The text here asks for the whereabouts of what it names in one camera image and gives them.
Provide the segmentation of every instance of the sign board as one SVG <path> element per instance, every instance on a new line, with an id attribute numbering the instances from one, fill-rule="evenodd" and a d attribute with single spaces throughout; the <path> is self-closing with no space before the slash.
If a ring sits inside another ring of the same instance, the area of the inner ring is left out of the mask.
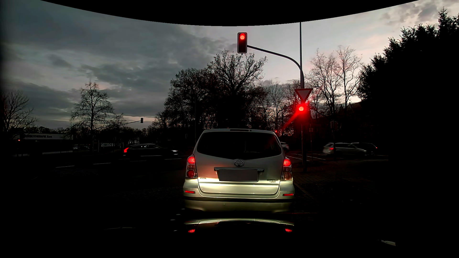
<path id="1" fill-rule="evenodd" d="M 309 97 L 309 94 L 313 91 L 312 88 L 308 89 L 295 89 L 295 92 L 297 93 L 298 97 L 300 97 L 302 102 L 306 102 L 306 100 Z"/>
<path id="2" fill-rule="evenodd" d="M 24 134 L 24 140 L 73 140 L 73 135 Z"/>

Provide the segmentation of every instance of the dark car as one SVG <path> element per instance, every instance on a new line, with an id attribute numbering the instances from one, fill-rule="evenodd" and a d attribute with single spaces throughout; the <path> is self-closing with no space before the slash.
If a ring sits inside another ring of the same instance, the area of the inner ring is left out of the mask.
<path id="1" fill-rule="evenodd" d="M 161 147 L 157 144 L 135 144 L 123 150 L 123 156 L 126 158 L 175 158 L 179 154 L 176 150 Z"/>
<path id="2" fill-rule="evenodd" d="M 355 142 L 352 143 L 354 146 L 360 149 L 364 149 L 367 151 L 367 155 L 375 155 L 378 151 L 378 147 L 376 147 L 374 144 L 371 143 L 362 143 L 362 142 Z"/>

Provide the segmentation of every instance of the rear bumper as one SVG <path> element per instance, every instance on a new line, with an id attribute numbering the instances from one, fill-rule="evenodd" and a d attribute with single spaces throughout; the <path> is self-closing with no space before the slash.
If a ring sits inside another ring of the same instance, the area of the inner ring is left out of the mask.
<path id="1" fill-rule="evenodd" d="M 233 211 L 260 211 L 260 212 L 288 212 L 291 211 L 293 200 L 289 202 L 228 202 L 196 201 L 185 199 L 185 208 L 204 212 L 233 212 Z"/>
<path id="2" fill-rule="evenodd" d="M 232 198 L 205 196 L 201 192 L 198 183 L 185 181 L 183 185 L 183 198 L 185 208 L 200 210 L 204 212 L 225 212 L 225 211 L 260 211 L 260 212 L 288 212 L 292 209 L 295 200 L 295 188 L 293 184 L 280 184 L 279 190 L 271 198 Z"/>

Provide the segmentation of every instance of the red traffic light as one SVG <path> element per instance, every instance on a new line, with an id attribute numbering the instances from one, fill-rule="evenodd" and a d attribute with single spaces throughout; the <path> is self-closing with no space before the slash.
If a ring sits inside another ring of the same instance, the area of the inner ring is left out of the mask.
<path id="1" fill-rule="evenodd" d="M 237 34 L 237 53 L 247 53 L 247 32 L 239 32 Z"/>

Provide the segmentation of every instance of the building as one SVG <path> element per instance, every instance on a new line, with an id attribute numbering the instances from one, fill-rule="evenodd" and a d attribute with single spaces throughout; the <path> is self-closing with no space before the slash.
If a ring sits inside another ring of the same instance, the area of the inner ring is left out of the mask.
<path id="1" fill-rule="evenodd" d="M 13 157 L 73 152 L 73 135 L 20 133 L 10 150 Z"/>

